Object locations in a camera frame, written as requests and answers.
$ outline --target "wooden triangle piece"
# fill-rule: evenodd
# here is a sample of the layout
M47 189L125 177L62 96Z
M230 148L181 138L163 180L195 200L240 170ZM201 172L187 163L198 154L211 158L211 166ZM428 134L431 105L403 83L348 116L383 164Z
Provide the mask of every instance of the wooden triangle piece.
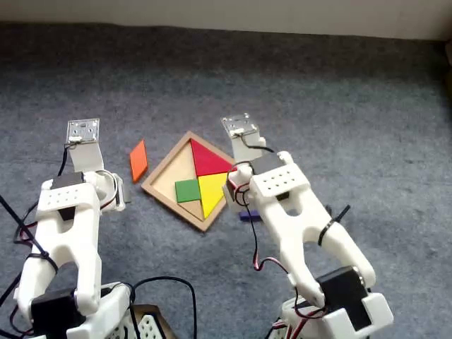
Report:
M192 215L197 217L200 221L204 221L203 208L199 200L187 201L185 203L179 203L179 206L185 208Z
M204 217L208 217L223 197L222 186L226 182L227 173L205 175L198 178Z
M191 139L191 150L193 151L196 175L198 177L224 173L231 169L232 165L228 161L194 139Z

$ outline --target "red triangle piece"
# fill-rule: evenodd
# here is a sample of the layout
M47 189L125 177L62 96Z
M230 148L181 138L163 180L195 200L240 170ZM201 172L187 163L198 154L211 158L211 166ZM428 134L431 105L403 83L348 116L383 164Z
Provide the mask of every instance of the red triangle piece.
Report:
M191 149L195 161L196 176L226 173L231 169L232 164L194 139L191 139Z

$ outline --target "green square piece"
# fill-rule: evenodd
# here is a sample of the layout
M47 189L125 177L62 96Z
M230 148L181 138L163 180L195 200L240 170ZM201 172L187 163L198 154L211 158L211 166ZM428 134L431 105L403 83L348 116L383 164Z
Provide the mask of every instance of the green square piece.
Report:
M176 197L178 203L200 200L199 185L197 179L176 182Z

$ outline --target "blue puzzle piece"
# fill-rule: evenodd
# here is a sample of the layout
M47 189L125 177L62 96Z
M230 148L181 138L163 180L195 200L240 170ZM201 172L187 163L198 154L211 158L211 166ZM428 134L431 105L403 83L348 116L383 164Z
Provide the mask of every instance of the blue puzzle piece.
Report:
M251 219L253 221L261 221L261 216L259 215L259 212L257 210L250 210L251 212ZM239 213L239 217L241 221L249 221L249 214L246 210L242 210Z

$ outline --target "puzzle piece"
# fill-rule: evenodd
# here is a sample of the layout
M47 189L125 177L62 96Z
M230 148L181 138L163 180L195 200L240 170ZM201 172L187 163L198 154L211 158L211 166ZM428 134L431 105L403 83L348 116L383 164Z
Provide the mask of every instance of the puzzle piece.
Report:
M179 206L185 208L200 221L204 221L203 206L199 200L187 201L186 203L179 203Z
M132 180L135 184L143 174L148 170L148 156L146 155L146 146L142 139L137 146L130 152L130 167L132 171Z
M226 173L205 175L198 178L203 204L204 217L208 217L223 197L222 186L226 182Z
M193 159L195 160L196 175L198 177L224 173L231 169L232 165L228 161L194 139L191 139L191 149L193 150Z
M253 221L261 221L261 216L257 210L250 210L251 220ZM239 213L239 217L241 221L250 221L249 214L247 210L241 210Z
M185 203L187 201L200 200L198 180L184 180L176 182L176 197L178 203Z

